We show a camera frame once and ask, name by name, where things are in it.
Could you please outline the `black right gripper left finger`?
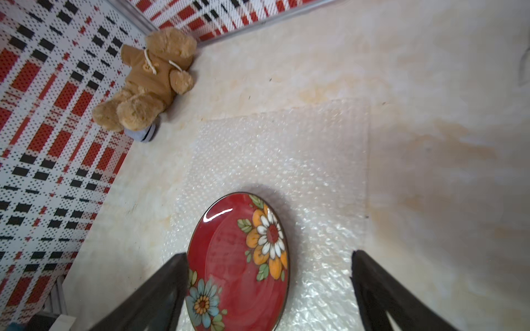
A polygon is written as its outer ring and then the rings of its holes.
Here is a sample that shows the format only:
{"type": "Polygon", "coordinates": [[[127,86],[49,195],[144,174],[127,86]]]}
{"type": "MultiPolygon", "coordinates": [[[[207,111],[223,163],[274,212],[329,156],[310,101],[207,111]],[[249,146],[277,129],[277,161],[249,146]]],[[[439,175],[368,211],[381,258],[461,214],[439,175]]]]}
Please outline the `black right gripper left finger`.
{"type": "Polygon", "coordinates": [[[92,330],[176,330],[189,283],[186,253],[171,257],[92,330]]]}

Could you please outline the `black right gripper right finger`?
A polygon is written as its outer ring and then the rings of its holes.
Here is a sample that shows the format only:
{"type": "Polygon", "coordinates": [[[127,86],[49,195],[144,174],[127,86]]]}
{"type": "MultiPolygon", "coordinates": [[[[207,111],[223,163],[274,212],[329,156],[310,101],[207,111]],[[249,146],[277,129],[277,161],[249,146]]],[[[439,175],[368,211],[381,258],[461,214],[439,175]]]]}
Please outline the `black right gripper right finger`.
{"type": "Polygon", "coordinates": [[[454,330],[363,250],[353,251],[351,282],[365,330],[454,330]]]}

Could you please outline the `red floral dinner plate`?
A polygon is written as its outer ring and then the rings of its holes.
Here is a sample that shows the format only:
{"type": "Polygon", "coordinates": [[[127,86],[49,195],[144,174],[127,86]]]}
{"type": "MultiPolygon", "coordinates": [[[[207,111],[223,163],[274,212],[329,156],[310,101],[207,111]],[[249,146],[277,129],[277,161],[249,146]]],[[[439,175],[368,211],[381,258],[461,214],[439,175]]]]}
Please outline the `red floral dinner plate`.
{"type": "Polygon", "coordinates": [[[185,298],[194,330],[275,330],[291,276],[288,237],[276,211],[246,192],[218,199],[190,240],[185,298]]]}

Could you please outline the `clear bubble wrap sheet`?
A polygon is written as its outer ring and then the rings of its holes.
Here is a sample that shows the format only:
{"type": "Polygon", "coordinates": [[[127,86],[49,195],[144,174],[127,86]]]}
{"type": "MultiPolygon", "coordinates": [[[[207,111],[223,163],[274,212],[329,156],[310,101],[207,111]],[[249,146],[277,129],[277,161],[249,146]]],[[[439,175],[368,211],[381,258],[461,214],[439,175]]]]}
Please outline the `clear bubble wrap sheet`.
{"type": "Polygon", "coordinates": [[[218,199],[257,195],[288,237],[291,276],[275,330],[359,330],[350,278],[365,237],[368,117],[366,102],[342,99],[202,124],[163,258],[187,255],[218,199]]]}

